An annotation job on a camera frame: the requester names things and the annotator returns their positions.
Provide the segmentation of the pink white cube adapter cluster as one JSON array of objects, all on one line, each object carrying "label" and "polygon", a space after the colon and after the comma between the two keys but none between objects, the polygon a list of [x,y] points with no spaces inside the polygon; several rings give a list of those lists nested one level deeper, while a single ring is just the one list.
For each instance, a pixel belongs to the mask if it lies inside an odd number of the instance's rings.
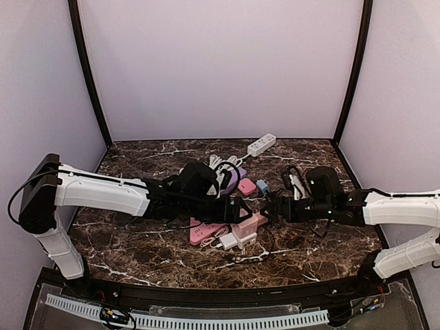
[{"label": "pink white cube adapter cluster", "polygon": [[254,213],[252,217],[241,223],[232,224],[232,233],[236,239],[239,249],[243,250],[247,246],[255,244],[259,226],[262,226],[267,222],[268,218],[258,212]]}]

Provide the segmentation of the pink charger plug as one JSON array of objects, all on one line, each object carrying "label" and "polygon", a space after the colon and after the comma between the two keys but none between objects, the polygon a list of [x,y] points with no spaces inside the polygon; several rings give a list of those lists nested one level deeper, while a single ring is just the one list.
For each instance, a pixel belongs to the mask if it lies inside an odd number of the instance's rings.
[{"label": "pink charger plug", "polygon": [[244,178],[239,182],[238,189],[245,196],[249,196],[256,191],[256,184],[252,180]]}]

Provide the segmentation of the purple power strip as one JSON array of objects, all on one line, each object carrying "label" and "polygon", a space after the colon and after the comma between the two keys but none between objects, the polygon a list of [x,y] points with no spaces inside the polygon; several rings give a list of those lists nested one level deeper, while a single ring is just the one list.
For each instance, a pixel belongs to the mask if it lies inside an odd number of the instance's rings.
[{"label": "purple power strip", "polygon": [[[247,171],[244,168],[238,167],[238,171],[241,179],[247,177]],[[225,174],[224,178],[227,179],[227,182],[225,184],[221,184],[221,196],[231,193],[236,183],[238,182],[237,172],[235,170],[229,170]]]}]

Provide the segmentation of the light blue charger plug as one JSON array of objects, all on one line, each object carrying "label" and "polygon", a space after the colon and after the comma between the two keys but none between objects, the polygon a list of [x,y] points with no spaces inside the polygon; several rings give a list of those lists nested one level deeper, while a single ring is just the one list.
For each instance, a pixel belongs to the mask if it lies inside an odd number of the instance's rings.
[{"label": "light blue charger plug", "polygon": [[270,193],[269,185],[262,179],[256,181],[256,187],[263,196],[266,196],[268,193]]}]

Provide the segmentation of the pink triangular power strip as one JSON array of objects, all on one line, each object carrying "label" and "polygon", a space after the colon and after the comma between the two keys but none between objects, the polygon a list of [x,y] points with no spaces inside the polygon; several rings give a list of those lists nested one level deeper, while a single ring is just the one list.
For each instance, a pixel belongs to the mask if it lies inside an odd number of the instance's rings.
[{"label": "pink triangular power strip", "polygon": [[199,245],[204,239],[211,237],[217,231],[226,228],[228,225],[224,223],[201,223],[195,218],[190,218],[190,244]]}]

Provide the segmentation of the white power strip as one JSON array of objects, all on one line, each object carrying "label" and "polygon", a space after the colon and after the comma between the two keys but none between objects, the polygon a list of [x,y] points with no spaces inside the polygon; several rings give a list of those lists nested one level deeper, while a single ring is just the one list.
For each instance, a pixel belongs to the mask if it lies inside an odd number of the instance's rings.
[{"label": "white power strip", "polygon": [[247,146],[247,154],[252,157],[257,157],[268,148],[275,145],[275,143],[276,136],[272,135],[271,133],[267,133]]}]

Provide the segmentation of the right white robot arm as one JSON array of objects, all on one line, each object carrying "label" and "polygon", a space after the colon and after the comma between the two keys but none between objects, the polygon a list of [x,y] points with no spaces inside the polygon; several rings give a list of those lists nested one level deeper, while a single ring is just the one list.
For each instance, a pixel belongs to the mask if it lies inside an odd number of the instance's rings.
[{"label": "right white robot arm", "polygon": [[381,224],[428,226],[427,233],[401,245],[367,255],[360,278],[380,282],[400,272],[439,260],[439,191],[397,194],[372,188],[349,193],[313,194],[307,199],[277,197],[261,209],[267,218],[289,223],[327,219],[344,226]]}]

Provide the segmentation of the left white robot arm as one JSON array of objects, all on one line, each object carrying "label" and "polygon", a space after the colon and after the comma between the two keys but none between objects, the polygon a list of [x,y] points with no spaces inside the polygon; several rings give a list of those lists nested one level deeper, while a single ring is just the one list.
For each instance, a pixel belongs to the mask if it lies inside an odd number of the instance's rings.
[{"label": "left white robot arm", "polygon": [[59,207],[112,210],[154,220],[186,216],[214,224],[239,224],[252,217],[242,198],[221,194],[217,171],[200,162],[190,162],[166,179],[126,179],[79,170],[50,153],[12,196],[21,197],[21,206],[10,219],[38,240],[68,281],[86,279],[87,263],[61,224]]}]

